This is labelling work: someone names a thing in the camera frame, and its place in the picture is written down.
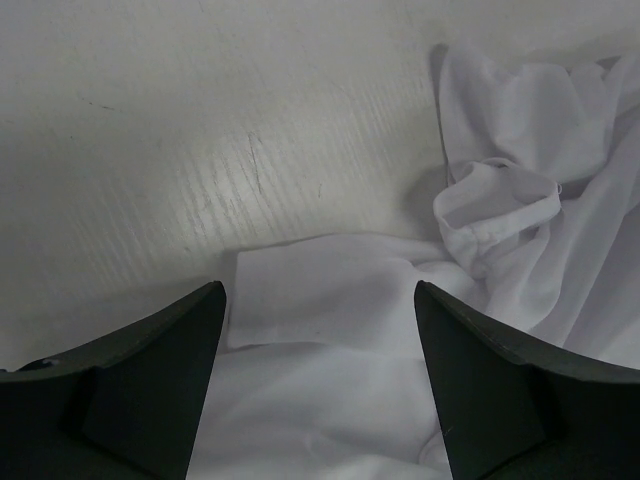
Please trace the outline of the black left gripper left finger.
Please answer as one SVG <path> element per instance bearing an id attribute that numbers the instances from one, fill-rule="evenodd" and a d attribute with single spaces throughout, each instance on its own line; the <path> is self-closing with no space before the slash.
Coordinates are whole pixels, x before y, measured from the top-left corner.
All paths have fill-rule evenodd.
<path id="1" fill-rule="evenodd" d="M 207 283 L 108 335 L 2 372 L 2 478 L 185 478 L 225 307 L 222 283 Z"/>

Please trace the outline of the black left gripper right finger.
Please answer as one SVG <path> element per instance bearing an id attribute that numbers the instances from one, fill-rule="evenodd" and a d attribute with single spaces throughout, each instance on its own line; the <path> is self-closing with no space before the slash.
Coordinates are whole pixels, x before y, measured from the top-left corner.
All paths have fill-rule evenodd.
<path id="1" fill-rule="evenodd" d="M 417 284 L 421 346 L 455 479 L 636 479 L 639 373 Z"/>

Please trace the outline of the white t shirt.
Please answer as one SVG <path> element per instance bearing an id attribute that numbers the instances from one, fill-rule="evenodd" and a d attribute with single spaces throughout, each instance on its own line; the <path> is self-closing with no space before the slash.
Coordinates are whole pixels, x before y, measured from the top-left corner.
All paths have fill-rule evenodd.
<path id="1" fill-rule="evenodd" d="M 192 479 L 447 479 L 414 291 L 639 363 L 639 58 L 439 70 L 437 241 L 316 237 L 238 255 Z"/>

